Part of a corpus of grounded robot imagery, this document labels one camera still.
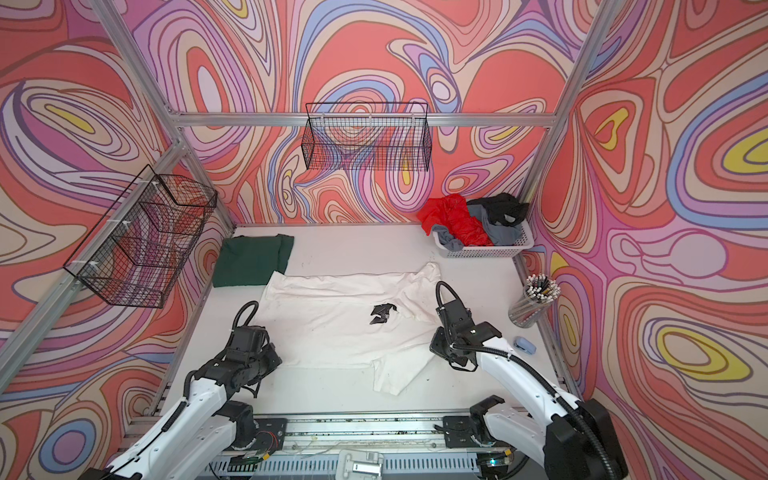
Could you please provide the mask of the white printed t-shirt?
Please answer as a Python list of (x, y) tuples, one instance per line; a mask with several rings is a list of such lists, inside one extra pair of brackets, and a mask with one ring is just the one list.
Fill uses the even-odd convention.
[(268, 330), (284, 366), (370, 368), (373, 390), (397, 396), (433, 357), (441, 278), (434, 262), (417, 272), (274, 274), (254, 321)]

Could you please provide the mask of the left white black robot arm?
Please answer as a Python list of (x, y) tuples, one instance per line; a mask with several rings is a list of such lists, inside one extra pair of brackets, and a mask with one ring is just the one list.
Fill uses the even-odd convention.
[(79, 477), (194, 479), (223, 451), (252, 447), (259, 432), (253, 407), (234, 395), (243, 389), (256, 395), (281, 363), (265, 328), (234, 328), (219, 354), (188, 373), (170, 411), (109, 465)]

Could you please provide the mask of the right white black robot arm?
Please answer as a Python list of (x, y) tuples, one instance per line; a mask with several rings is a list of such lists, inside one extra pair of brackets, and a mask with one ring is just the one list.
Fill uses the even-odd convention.
[(547, 380), (488, 322), (475, 323), (458, 300), (437, 307), (441, 326), (430, 351), (465, 373), (492, 376), (528, 412), (492, 395), (470, 408), (471, 431), (485, 446), (505, 443), (541, 466), (550, 479), (624, 479), (629, 474), (608, 410)]

